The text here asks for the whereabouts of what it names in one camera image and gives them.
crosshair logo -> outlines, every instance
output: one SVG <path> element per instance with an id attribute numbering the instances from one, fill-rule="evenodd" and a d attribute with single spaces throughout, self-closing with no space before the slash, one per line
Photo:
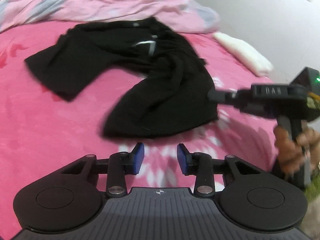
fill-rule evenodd
<path id="1" fill-rule="evenodd" d="M 162 189 L 158 189 L 157 191 L 155 191 L 157 194 L 161 195 L 163 193 L 165 193 L 165 191 L 163 191 Z"/>

textured gray surface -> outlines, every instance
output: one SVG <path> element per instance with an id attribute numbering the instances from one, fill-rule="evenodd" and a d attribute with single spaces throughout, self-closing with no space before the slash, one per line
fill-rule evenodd
<path id="1" fill-rule="evenodd" d="M 133 188 L 107 201 L 90 223 L 60 235 L 24 230 L 14 240 L 307 240 L 298 229 L 260 234 L 233 225 L 212 200 L 192 196 L 187 188 Z"/>

metal pin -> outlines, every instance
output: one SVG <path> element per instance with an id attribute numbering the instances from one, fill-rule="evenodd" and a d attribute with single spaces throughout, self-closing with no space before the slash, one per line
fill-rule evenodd
<path id="1" fill-rule="evenodd" d="M 209 194 L 213 191 L 213 189 L 209 186 L 200 186 L 197 188 L 197 191 L 202 194 Z"/>
<path id="2" fill-rule="evenodd" d="M 110 187 L 108 189 L 108 191 L 111 193 L 111 194 L 115 194 L 115 195 L 118 195 L 118 194 L 121 194 L 124 192 L 124 188 L 123 187 L 120 187 L 120 186 L 113 186 L 113 187 Z"/>

white pillow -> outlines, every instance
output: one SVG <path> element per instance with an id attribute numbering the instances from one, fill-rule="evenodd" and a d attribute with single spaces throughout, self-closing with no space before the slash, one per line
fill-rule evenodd
<path id="1" fill-rule="evenodd" d="M 268 76 L 273 65 L 254 47 L 227 34 L 215 32 L 213 38 L 256 76 Z"/>

finger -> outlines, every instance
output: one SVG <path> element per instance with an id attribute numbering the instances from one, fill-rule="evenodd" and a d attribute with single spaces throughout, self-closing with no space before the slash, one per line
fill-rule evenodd
<path id="1" fill-rule="evenodd" d="M 275 127 L 273 133 L 277 140 L 285 140 L 289 137 L 288 131 L 281 126 Z"/>
<path id="2" fill-rule="evenodd" d="M 280 168 L 282 172 L 285 174 L 293 174 L 300 170 L 300 166 L 303 165 L 304 161 L 305 161 L 305 157 L 300 156 L 298 159 L 295 159 L 290 163 L 281 164 Z"/>
<path id="3" fill-rule="evenodd" d="M 312 128 L 308 128 L 297 137 L 297 143 L 300 146 L 307 146 L 314 144 L 320 140 L 320 134 Z"/>
<path id="4" fill-rule="evenodd" d="M 285 139 L 285 140 L 276 140 L 275 146 L 278 148 L 279 152 L 293 152 L 296 150 L 296 145 L 292 140 Z"/>
<path id="5" fill-rule="evenodd" d="M 302 149 L 296 149 L 295 151 L 290 152 L 279 152 L 279 155 L 277 157 L 280 164 L 287 164 L 291 163 L 293 160 L 296 160 L 300 157 L 302 157 Z"/>
<path id="6" fill-rule="evenodd" d="M 310 162 L 312 170 L 318 167 L 320 162 L 320 143 L 317 143 L 314 147 L 310 148 Z"/>

